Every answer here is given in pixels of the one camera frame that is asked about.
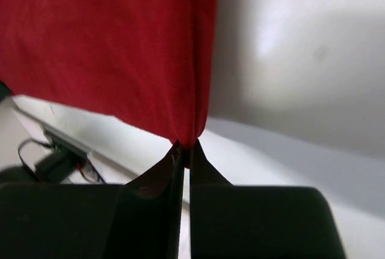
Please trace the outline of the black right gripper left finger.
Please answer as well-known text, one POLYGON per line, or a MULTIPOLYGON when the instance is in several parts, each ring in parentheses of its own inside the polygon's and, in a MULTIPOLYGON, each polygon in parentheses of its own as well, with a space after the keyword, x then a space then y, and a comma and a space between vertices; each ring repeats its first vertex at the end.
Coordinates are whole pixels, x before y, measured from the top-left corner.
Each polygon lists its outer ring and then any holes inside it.
POLYGON ((2 258, 177 258, 180 147, 127 184, 59 184, 1 170, 2 258))

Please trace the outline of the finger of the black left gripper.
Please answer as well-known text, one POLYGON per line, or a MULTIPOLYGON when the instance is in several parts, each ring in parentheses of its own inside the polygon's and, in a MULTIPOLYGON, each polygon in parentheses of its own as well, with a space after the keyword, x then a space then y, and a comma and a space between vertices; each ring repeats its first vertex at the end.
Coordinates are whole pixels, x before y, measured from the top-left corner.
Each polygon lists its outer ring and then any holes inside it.
POLYGON ((8 88, 8 86, 0 81, 0 101, 4 101, 8 97, 10 97, 13 92, 8 88))

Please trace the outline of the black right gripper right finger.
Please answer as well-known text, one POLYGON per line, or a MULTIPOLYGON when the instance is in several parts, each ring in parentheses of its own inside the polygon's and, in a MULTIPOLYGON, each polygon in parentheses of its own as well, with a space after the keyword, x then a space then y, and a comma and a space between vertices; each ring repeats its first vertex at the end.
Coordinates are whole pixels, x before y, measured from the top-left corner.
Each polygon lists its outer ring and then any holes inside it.
POLYGON ((319 190, 235 186, 211 165, 200 143, 189 166, 193 258, 345 258, 319 190))

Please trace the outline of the dark red t shirt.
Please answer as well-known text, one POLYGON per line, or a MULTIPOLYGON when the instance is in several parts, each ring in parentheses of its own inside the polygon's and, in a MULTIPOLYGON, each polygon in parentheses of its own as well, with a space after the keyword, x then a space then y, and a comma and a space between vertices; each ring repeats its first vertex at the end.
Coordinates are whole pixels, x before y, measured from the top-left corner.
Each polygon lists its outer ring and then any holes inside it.
POLYGON ((191 148, 208 116, 217 0, 1 0, 1 81, 191 148))

